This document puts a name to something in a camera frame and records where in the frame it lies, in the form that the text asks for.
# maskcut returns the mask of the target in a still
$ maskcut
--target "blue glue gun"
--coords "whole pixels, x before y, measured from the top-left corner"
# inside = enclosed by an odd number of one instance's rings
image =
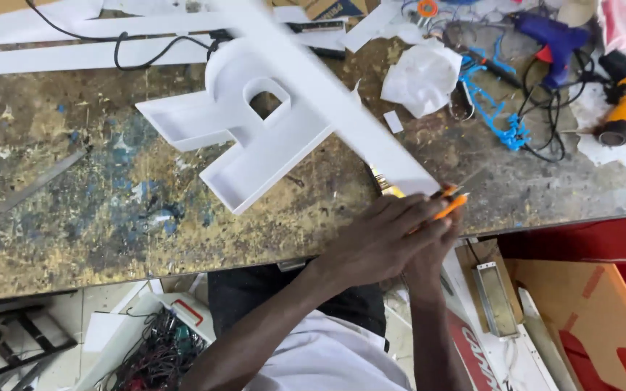
[[[548,46],[552,52],[550,72],[543,78],[543,85],[555,89],[564,84],[569,74],[572,53],[586,44],[590,33],[581,27],[569,27],[533,13],[512,14],[511,20],[517,31]]]

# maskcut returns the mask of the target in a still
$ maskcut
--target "white plastic sheet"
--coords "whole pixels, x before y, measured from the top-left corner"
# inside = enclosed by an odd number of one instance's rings
[[[402,104],[415,118],[448,103],[458,82],[461,56],[435,38],[413,46],[388,70],[380,99]]]

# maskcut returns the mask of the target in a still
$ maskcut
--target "orange utility knife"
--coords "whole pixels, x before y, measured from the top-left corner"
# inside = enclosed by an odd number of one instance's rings
[[[468,176],[458,185],[446,185],[441,190],[431,195],[431,198],[444,198],[448,201],[446,209],[440,211],[434,216],[434,220],[448,216],[454,209],[467,202],[467,196],[470,194],[468,190],[474,188],[475,184],[481,183],[484,179],[485,170],[480,168],[473,174]]]

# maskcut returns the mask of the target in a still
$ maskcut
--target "floor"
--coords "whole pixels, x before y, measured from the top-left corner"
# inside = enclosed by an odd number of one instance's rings
[[[191,280],[187,283],[183,281],[172,281],[171,286],[176,283],[176,291],[187,291],[191,286]],[[204,279],[200,282],[194,294],[198,299],[206,302],[206,284]],[[100,353],[89,353],[84,351],[83,346],[88,330],[88,324],[93,312],[120,311],[124,313],[138,300],[139,295],[151,290],[150,284],[140,284],[135,282],[125,284],[107,285],[103,287],[89,287],[80,289],[75,294],[67,294],[54,298],[53,305],[49,308],[49,314],[59,323],[60,326],[71,334],[79,345],[74,349],[62,353],[61,356],[42,373],[37,382],[33,385],[39,391],[67,391],[71,390],[80,378],[84,377],[94,365]],[[387,319],[386,338],[390,342],[389,355],[395,359],[398,365],[405,371],[414,387],[414,357],[413,339],[410,320],[410,308],[402,298],[403,294],[396,291],[398,288],[390,289],[385,295],[385,317]],[[136,295],[126,302],[133,293]],[[12,344],[15,351],[27,351],[32,341],[21,340]],[[17,381],[14,377],[9,382],[4,391],[11,389]]]

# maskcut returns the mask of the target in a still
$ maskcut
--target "tangled wires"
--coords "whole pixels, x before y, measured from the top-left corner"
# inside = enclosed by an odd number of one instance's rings
[[[102,380],[103,390],[177,390],[192,362],[206,349],[204,339],[165,309],[148,315],[144,323],[138,347]]]

